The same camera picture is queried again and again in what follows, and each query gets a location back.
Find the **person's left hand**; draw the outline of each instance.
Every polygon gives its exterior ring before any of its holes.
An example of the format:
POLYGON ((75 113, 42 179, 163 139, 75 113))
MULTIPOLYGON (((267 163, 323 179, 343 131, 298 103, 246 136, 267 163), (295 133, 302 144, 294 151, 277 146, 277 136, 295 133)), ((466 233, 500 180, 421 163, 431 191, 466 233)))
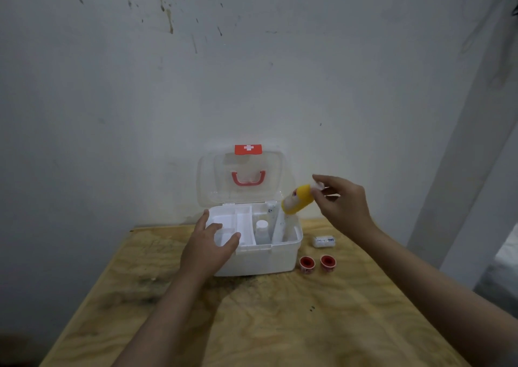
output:
POLYGON ((208 219, 209 211, 204 210, 180 258, 180 274, 200 283, 212 277, 230 259, 241 237, 239 232, 234 233, 224 246, 217 246, 214 234, 223 225, 214 223, 205 228, 208 219))

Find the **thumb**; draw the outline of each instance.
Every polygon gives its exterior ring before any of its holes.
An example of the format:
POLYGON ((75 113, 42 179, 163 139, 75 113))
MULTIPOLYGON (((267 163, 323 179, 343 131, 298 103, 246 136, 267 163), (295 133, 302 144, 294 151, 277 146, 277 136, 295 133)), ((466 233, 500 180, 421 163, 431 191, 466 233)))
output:
POLYGON ((320 211, 323 213, 327 211, 329 205, 332 203, 327 200, 327 198, 322 194, 322 192, 316 188, 311 189, 311 195, 315 199, 316 204, 320 207, 320 211))
POLYGON ((241 234, 236 232, 232 235, 228 242, 226 242, 222 248, 225 249, 227 256, 230 258, 230 255, 236 250, 237 246, 239 246, 239 239, 241 239, 241 234))

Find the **hand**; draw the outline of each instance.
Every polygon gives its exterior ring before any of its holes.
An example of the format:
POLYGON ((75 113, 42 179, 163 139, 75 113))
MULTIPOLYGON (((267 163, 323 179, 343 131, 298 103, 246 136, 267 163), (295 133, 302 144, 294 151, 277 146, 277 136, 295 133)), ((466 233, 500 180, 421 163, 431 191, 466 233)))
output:
POLYGON ((335 176, 313 175, 313 179, 326 186, 323 191, 312 189, 311 194, 324 217, 336 229, 351 238, 377 229, 362 186, 335 176))
POLYGON ((223 225, 214 223, 205 228, 208 219, 209 211, 204 210, 180 258, 180 273, 191 276, 200 284, 212 277, 230 259, 241 237, 239 232, 234 233, 224 246, 217 246, 214 234, 223 225))

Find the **yellow and white bottle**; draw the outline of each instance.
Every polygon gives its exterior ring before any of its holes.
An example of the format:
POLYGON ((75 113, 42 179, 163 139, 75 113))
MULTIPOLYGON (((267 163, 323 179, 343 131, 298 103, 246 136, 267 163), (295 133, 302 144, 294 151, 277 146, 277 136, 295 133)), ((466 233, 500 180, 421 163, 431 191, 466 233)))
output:
POLYGON ((295 214, 313 202, 314 198, 313 195, 311 195, 312 188, 316 188, 322 191, 324 189, 324 184, 316 181, 312 184, 300 186, 295 191, 293 191, 291 195, 282 200, 282 211, 288 215, 295 214))

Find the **wooden table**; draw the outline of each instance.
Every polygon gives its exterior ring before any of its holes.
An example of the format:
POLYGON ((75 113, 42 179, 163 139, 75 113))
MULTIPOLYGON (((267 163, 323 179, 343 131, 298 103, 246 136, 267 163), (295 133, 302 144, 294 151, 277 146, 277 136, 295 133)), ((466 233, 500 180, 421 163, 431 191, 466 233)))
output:
MULTIPOLYGON (((366 253, 324 219, 302 227, 299 256, 326 251, 336 270, 211 279, 178 365, 467 365, 366 253), (336 247, 315 249, 318 235, 334 235, 336 247)), ((109 366, 165 292, 192 229, 134 229, 42 366, 109 366)))

